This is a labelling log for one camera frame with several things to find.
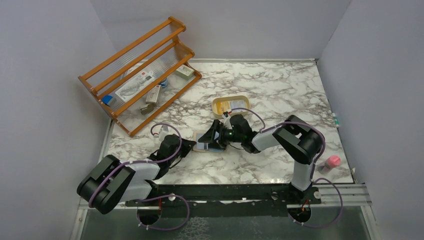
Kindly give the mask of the tan leather card holder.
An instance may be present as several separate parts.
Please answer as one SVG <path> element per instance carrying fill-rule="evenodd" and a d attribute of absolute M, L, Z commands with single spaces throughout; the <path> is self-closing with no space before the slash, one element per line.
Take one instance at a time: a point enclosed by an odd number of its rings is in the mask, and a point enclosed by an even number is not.
<path fill-rule="evenodd" d="M 220 147 L 215 143 L 203 143 L 199 142 L 199 138 L 204 135 L 205 131 L 195 131 L 193 133 L 193 140 L 195 140 L 196 144 L 193 147 L 193 151 L 201 152 L 201 153 L 222 153 L 226 150 L 226 148 Z"/>

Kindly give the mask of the orange wooden rack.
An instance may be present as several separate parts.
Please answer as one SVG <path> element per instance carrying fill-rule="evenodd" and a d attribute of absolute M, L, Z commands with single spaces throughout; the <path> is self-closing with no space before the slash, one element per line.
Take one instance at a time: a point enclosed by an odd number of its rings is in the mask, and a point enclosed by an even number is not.
<path fill-rule="evenodd" d="M 106 114 L 129 136 L 135 136 L 201 79 L 200 72 L 189 64 L 189 60 L 195 56 L 194 51 L 179 38 L 186 29 L 182 21 L 170 16 L 78 77 Z M 191 79 L 186 80 L 175 74 L 181 65 L 194 69 Z M 153 71 L 156 80 L 127 102 L 115 95 L 118 88 L 142 71 Z M 168 86 L 162 88 L 160 82 L 165 78 L 168 80 Z M 110 106 L 101 101 L 106 95 L 113 96 Z M 147 115 L 142 115 L 141 106 L 150 103 L 156 104 L 155 109 Z"/>

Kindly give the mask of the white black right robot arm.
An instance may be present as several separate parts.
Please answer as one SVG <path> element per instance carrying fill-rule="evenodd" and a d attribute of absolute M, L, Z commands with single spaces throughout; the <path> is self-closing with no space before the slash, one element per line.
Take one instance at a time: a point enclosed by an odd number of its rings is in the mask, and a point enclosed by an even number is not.
<path fill-rule="evenodd" d="M 197 141 L 222 149 L 231 143 L 239 143 L 250 154 L 281 146 L 294 159 L 288 196 L 296 204 L 308 198 L 316 161 L 326 147 L 324 135 L 295 115 L 261 131 L 252 130 L 241 114 L 229 117 L 229 126 L 216 119 Z"/>

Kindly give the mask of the gold credit card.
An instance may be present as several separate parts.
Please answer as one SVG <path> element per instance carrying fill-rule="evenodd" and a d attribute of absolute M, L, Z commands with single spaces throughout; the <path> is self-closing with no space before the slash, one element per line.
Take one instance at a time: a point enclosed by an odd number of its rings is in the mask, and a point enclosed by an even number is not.
<path fill-rule="evenodd" d="M 219 115 L 222 115 L 224 112 L 230 111 L 230 100 L 218 101 L 216 103 L 216 110 Z"/>

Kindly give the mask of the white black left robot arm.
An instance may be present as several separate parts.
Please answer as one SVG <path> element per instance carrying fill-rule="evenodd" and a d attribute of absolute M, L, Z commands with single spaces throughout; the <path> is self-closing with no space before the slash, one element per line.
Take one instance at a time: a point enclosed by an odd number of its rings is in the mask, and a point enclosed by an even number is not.
<path fill-rule="evenodd" d="M 81 181 L 76 193 L 103 215 L 120 202 L 140 200 L 152 205 L 157 200 L 154 181 L 175 167 L 195 145 L 193 140 L 168 134 L 146 159 L 122 162 L 112 154 L 106 155 Z"/>

